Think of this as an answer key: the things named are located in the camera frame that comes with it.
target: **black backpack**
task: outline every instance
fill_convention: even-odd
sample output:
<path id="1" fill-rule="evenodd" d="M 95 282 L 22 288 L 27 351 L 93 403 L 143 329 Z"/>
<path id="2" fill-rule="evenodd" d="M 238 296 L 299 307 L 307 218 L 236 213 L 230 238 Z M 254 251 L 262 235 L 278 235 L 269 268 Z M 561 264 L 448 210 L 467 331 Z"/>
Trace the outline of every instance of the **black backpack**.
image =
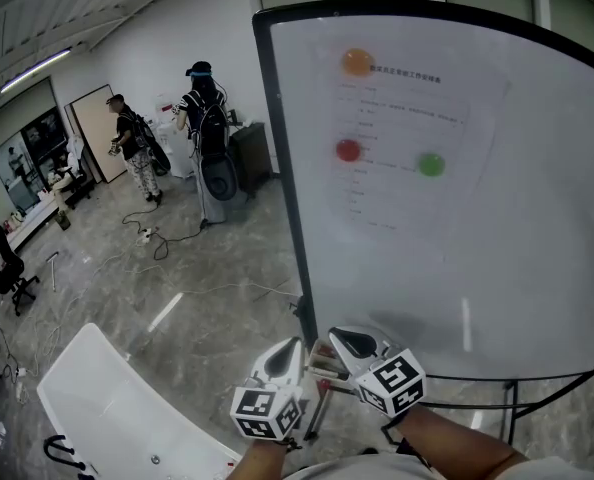
<path id="1" fill-rule="evenodd" d="M 190 123 L 190 134 L 206 189 L 218 201 L 228 201 L 237 193 L 235 164 L 228 153 L 228 119 L 218 103 L 207 104 L 197 91 L 188 95 L 199 108 L 196 122 Z"/>
<path id="2" fill-rule="evenodd" d="M 133 110 L 130 112 L 122 112 L 119 115 L 131 122 L 137 146 L 140 149 L 147 147 L 150 150 L 150 156 L 162 169 L 164 169 L 164 171 L 169 172 L 170 160 L 168 160 L 164 150 L 161 149 L 161 146 L 157 142 L 157 139 L 155 139 L 155 135 L 150 129 L 150 126 L 148 126 L 148 123 L 146 123 L 146 120 Z"/>

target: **red magnet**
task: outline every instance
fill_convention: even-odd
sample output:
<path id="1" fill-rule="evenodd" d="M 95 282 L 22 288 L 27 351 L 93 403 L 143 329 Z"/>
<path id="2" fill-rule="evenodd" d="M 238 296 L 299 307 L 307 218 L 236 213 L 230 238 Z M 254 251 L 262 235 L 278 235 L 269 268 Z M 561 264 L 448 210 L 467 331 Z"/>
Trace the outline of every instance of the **red magnet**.
<path id="1" fill-rule="evenodd" d="M 337 156 L 344 162 L 356 162 L 361 156 L 361 146 L 356 140 L 344 139 L 337 143 Z"/>

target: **marble floor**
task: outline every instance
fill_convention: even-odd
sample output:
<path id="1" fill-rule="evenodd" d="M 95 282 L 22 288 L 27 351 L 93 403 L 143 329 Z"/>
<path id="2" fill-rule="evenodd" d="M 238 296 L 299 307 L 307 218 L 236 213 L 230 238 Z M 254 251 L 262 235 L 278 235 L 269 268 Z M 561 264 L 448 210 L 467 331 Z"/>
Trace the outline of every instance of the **marble floor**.
<path id="1" fill-rule="evenodd" d="M 139 216 L 144 227 L 167 238 L 193 233 L 199 206 L 190 182 L 163 178 L 162 206 Z M 252 360 L 273 343 L 300 334 L 291 303 L 300 284 L 281 185 L 266 183 L 255 199 L 236 204 L 227 223 L 196 238 L 171 243 L 169 255 L 154 261 L 159 240 L 136 244 L 137 225 L 122 217 L 151 208 L 123 175 L 98 185 L 91 200 L 71 213 L 63 232 L 47 224 L 23 248 L 25 275 L 37 275 L 37 300 L 15 317 L 9 297 L 0 297 L 0 326 L 19 363 L 23 404 L 15 387 L 0 387 L 0 420 L 7 429 L 0 442 L 0 478 L 66 480 L 69 468 L 50 462 L 43 440 L 54 434 L 37 398 L 36 386 L 78 330 L 94 322 L 131 366 L 188 419 L 235 450 L 243 452 L 228 415 L 233 386 Z M 56 291 L 50 265 L 55 260 Z M 276 293 L 257 286 L 273 288 Z M 223 285 L 237 285 L 211 290 Z M 154 332 L 154 317 L 179 292 L 179 303 Z M 0 335 L 0 364 L 6 351 Z M 520 400 L 540 399 L 561 381 L 522 386 Z M 452 403 L 502 403 L 499 383 L 430 382 L 433 400 Z M 314 409 L 311 402 L 308 410 Z M 473 411 L 443 410 L 470 425 Z M 500 431 L 500 412 L 484 415 L 482 430 Z M 334 393 L 327 403 L 319 439 L 289 455 L 286 473 L 304 465 L 353 455 L 367 446 L 393 451 L 379 431 L 383 422 L 351 396 Z M 515 446 L 537 458 L 556 454 L 594 470 L 594 378 L 570 395 L 517 421 Z"/>

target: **door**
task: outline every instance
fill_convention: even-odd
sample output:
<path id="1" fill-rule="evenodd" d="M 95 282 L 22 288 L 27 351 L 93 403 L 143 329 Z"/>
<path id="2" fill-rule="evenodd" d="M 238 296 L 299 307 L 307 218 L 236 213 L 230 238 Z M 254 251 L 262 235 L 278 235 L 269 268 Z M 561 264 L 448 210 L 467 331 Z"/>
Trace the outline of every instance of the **door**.
<path id="1" fill-rule="evenodd" d="M 108 154 L 110 141 L 117 135 L 117 116 L 108 112 L 106 105 L 112 95 L 106 85 L 72 103 L 75 119 L 106 182 L 126 170 L 121 155 Z"/>

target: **black shirt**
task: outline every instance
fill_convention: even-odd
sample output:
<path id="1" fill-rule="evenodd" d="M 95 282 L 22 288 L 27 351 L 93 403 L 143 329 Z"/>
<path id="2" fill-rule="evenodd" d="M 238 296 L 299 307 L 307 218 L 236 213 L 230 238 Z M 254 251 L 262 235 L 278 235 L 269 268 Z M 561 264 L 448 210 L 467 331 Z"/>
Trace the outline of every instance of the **black shirt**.
<path id="1" fill-rule="evenodd" d="M 137 139 L 135 138 L 135 122 L 137 116 L 132 111 L 132 109 L 124 104 L 124 108 L 117 116 L 117 134 L 119 135 L 119 140 L 121 140 L 124 136 L 124 133 L 130 130 L 130 138 L 124 142 L 121 147 L 121 151 L 124 154 L 124 158 L 129 160 L 132 158 L 135 153 L 139 151 L 139 146 L 137 145 Z"/>

